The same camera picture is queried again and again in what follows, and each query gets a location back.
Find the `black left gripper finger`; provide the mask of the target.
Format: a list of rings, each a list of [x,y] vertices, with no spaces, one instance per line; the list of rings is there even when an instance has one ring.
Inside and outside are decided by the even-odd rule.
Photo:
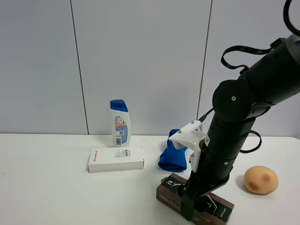
[[[187,220],[191,221],[194,216],[195,199],[190,196],[183,196],[181,198],[180,214]]]

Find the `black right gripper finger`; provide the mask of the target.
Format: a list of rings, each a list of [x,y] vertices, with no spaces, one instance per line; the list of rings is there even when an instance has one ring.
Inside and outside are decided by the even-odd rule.
[[[204,196],[200,196],[195,200],[196,211],[206,211],[208,207],[207,200]]]

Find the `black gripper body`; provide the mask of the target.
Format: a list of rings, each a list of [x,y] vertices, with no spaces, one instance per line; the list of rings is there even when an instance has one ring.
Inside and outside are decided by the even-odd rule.
[[[235,145],[196,145],[193,151],[192,172],[185,184],[183,202],[198,202],[226,184],[236,160]]]

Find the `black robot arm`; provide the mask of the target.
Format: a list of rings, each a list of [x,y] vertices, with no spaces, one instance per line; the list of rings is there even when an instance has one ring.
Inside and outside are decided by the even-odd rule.
[[[204,211],[203,197],[229,180],[255,119],[300,91],[299,34],[279,38],[269,49],[242,45],[226,49],[233,51],[262,58],[250,67],[241,65],[239,78],[221,82],[213,93],[214,116],[204,138],[196,142],[192,171],[181,192],[180,212],[186,220]]]

